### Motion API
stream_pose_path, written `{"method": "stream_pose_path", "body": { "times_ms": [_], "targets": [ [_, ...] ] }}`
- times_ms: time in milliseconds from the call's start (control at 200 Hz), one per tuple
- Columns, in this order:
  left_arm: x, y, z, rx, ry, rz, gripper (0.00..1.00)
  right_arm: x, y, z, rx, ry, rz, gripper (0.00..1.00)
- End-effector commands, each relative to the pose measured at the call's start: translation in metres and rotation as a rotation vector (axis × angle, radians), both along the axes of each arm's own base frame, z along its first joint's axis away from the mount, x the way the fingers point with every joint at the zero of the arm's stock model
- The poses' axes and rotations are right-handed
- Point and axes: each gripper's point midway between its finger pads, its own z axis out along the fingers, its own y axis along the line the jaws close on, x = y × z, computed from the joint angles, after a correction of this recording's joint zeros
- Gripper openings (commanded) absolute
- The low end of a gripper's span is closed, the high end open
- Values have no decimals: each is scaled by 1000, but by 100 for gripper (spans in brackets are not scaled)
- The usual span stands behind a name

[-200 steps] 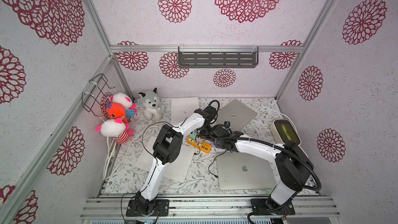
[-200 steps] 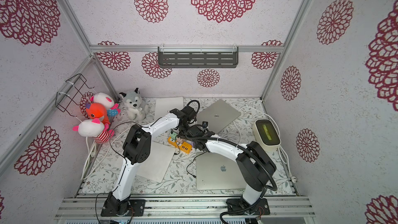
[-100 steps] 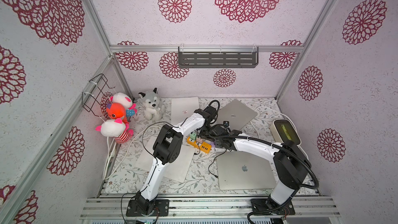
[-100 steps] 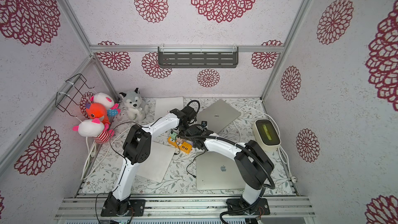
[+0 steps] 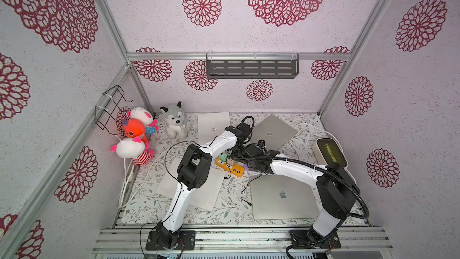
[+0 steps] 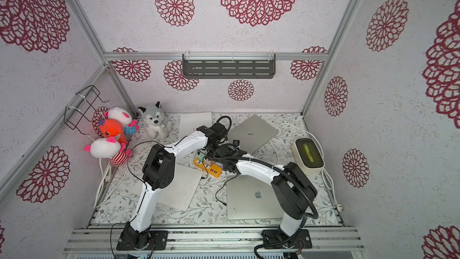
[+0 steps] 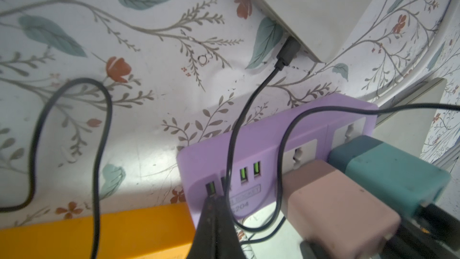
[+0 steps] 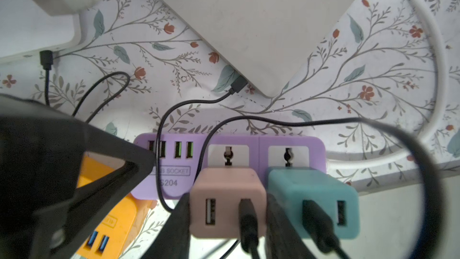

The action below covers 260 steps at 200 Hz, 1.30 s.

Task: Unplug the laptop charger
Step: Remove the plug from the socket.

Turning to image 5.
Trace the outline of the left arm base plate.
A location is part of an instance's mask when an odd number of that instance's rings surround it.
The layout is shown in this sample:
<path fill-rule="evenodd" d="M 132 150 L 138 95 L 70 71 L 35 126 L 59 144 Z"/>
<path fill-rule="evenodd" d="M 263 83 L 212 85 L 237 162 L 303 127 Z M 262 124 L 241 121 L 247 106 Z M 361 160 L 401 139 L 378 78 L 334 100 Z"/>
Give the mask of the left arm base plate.
<path fill-rule="evenodd" d="M 149 232 L 145 250 L 147 251 L 190 251 L 195 249 L 195 231 L 177 231 L 162 234 L 160 231 Z"/>

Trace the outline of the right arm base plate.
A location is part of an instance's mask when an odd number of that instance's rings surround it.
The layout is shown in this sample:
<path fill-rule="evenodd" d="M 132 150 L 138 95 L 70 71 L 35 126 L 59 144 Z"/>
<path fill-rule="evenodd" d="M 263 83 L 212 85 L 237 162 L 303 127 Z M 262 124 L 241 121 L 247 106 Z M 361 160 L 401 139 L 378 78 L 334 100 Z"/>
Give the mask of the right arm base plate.
<path fill-rule="evenodd" d="M 289 235 L 291 242 L 294 246 L 307 245 L 307 249 L 340 249 L 341 242 L 337 234 L 337 230 L 334 230 L 329 235 L 320 235 L 313 229 L 301 229 L 301 230 L 290 230 Z"/>

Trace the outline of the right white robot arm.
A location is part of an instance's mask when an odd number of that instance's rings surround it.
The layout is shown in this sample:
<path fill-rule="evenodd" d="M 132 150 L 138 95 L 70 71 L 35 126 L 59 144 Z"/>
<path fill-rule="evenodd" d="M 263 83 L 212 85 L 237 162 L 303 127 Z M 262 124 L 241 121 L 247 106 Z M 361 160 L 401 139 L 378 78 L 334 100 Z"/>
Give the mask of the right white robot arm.
<path fill-rule="evenodd" d="M 257 220 L 314 218 L 313 236 L 325 237 L 348 217 L 370 215 L 356 182 L 339 163 L 314 165 L 259 147 L 241 158 L 261 172 L 249 182 Z"/>

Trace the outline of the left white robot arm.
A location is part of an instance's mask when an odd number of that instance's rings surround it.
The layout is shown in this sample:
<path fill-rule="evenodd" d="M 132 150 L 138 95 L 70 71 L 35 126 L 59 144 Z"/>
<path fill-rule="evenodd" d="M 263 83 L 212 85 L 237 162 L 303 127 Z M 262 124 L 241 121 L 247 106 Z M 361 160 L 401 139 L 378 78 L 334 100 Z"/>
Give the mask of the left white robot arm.
<path fill-rule="evenodd" d="M 241 122 L 236 127 L 226 127 L 221 135 L 204 146 L 192 143 L 187 147 L 177 168 L 176 193 L 165 217 L 157 225 L 159 231 L 173 234 L 181 229 L 191 196 L 206 183 L 212 161 L 234 147 L 241 149 L 253 127 L 253 124 Z"/>

